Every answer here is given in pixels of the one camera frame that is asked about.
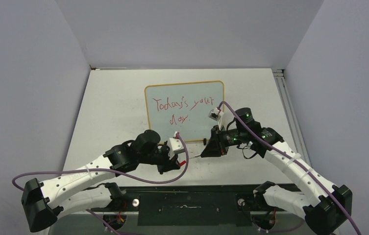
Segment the yellow framed whiteboard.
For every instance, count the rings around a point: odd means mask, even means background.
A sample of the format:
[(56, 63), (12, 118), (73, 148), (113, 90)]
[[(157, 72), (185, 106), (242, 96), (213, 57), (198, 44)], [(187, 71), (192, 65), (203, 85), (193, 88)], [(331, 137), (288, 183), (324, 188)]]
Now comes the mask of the yellow framed whiteboard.
[(224, 100), (222, 81), (149, 85), (144, 89), (149, 128), (164, 140), (179, 132), (184, 141), (210, 137), (217, 124), (209, 112)]

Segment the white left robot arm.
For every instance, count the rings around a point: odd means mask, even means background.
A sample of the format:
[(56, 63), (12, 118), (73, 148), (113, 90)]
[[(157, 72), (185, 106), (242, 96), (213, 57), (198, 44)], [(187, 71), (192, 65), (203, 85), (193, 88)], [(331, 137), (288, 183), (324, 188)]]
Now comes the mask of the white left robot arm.
[(130, 174), (140, 164), (155, 165), (160, 174), (186, 166), (178, 156), (187, 154), (185, 142), (176, 132), (173, 138), (161, 143), (160, 135), (145, 130), (136, 139), (115, 145), (86, 165), (57, 173), (55, 178), (28, 180), (21, 204), (30, 232), (36, 233), (51, 227), (66, 215), (107, 207), (118, 210), (123, 203), (123, 193), (115, 183), (106, 180), (125, 176), (143, 183), (155, 184)]

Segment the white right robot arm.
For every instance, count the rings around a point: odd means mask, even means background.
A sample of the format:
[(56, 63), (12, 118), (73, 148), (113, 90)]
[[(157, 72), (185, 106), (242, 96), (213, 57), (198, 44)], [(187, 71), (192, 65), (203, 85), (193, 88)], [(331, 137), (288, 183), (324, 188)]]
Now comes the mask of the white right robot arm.
[(351, 217), (352, 191), (327, 180), (294, 152), (283, 137), (272, 128), (262, 127), (254, 120), (251, 109), (234, 112), (236, 128), (228, 130), (218, 125), (211, 129), (211, 137), (201, 157), (221, 157), (231, 146), (246, 144), (277, 167), (300, 190), (299, 193), (266, 181), (254, 191), (257, 208), (279, 208), (302, 218), (317, 235), (330, 235)]

